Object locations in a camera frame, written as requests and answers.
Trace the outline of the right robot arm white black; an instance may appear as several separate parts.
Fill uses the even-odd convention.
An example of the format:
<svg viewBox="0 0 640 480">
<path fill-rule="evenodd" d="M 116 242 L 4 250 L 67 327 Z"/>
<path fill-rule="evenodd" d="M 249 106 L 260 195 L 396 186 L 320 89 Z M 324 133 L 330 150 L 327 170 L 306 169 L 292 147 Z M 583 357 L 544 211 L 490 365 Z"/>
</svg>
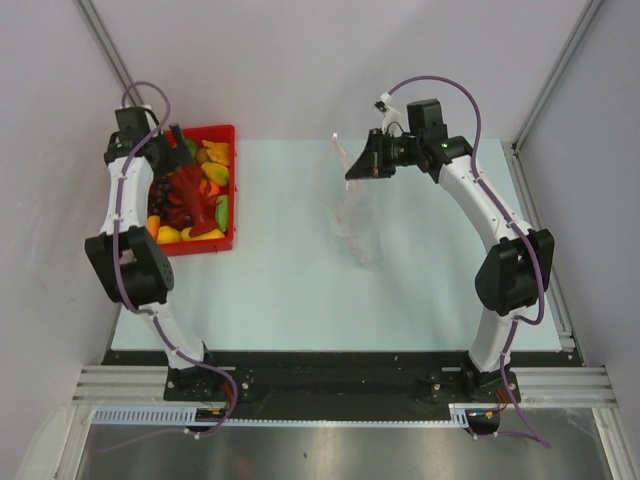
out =
<svg viewBox="0 0 640 480">
<path fill-rule="evenodd" d="M 470 143 L 449 135 L 438 100 L 408 104 L 409 129 L 399 135 L 391 131 L 400 118 L 391 95 L 382 94 L 375 107 L 382 125 L 370 130 L 346 180 L 385 179 L 399 167 L 416 166 L 456 201 L 486 250 L 474 279 L 482 316 L 461 373 L 463 393 L 484 401 L 506 372 L 514 327 L 529 307 L 544 304 L 554 238 L 546 229 L 534 230 L 503 202 L 480 171 Z"/>
</svg>

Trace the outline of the toy orange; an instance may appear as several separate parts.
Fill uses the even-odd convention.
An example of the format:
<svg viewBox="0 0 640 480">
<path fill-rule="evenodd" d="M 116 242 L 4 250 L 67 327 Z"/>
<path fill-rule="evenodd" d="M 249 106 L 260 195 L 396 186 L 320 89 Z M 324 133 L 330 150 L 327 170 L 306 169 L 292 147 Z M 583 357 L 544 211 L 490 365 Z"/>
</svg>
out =
<svg viewBox="0 0 640 480">
<path fill-rule="evenodd" d="M 203 197 L 215 197 L 220 194 L 220 187 L 210 180 L 201 180 L 199 193 Z"/>
</svg>

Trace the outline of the clear zip top bag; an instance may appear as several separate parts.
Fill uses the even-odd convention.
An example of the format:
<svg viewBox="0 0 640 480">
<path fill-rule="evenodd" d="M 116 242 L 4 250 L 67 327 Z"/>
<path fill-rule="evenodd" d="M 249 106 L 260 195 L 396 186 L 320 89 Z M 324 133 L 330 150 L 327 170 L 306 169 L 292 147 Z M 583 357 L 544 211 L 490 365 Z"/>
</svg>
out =
<svg viewBox="0 0 640 480">
<path fill-rule="evenodd" d="M 376 271 L 383 263 L 378 215 L 365 182 L 345 178 L 353 164 L 334 133 L 312 169 L 312 191 L 324 211 L 323 225 L 335 258 L 350 267 Z"/>
</svg>

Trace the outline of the green toy vegetable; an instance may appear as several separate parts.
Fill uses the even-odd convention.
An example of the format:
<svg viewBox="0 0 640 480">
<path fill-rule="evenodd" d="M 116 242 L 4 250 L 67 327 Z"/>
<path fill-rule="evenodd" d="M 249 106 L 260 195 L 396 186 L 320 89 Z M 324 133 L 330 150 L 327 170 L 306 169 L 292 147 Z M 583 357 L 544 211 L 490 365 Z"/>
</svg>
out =
<svg viewBox="0 0 640 480">
<path fill-rule="evenodd" d="M 219 195 L 216 198 L 215 204 L 215 220 L 218 224 L 218 229 L 226 234 L 229 226 L 230 216 L 230 203 L 228 195 Z"/>
</svg>

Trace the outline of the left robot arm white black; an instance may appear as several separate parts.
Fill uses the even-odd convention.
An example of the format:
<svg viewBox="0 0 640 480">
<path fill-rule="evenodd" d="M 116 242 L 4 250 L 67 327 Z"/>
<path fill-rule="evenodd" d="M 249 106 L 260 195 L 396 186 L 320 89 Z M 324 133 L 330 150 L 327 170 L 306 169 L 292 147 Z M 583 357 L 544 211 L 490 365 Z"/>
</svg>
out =
<svg viewBox="0 0 640 480">
<path fill-rule="evenodd" d="M 106 216 L 100 233 L 84 242 L 86 255 L 107 296 L 141 317 L 162 343 L 173 370 L 191 369 L 186 387 L 197 398 L 214 397 L 221 376 L 206 365 L 205 344 L 176 320 L 169 304 L 171 263 L 147 229 L 148 196 L 154 180 L 193 163 L 180 127 L 172 147 L 162 121 L 148 105 L 115 111 L 118 130 L 104 154 L 110 175 Z"/>
</svg>

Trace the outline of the red toy lobster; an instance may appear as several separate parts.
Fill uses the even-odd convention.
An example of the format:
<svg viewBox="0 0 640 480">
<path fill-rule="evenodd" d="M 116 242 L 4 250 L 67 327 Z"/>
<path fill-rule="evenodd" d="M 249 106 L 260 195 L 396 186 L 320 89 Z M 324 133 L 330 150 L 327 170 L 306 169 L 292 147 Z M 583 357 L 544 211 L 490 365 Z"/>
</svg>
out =
<svg viewBox="0 0 640 480">
<path fill-rule="evenodd" d="M 169 206 L 165 210 L 166 222 L 177 230 L 191 227 L 191 236 L 218 229 L 215 220 L 215 197 L 203 197 L 199 193 L 201 180 L 207 180 L 197 163 L 181 168 L 169 175 L 172 191 Z"/>
</svg>

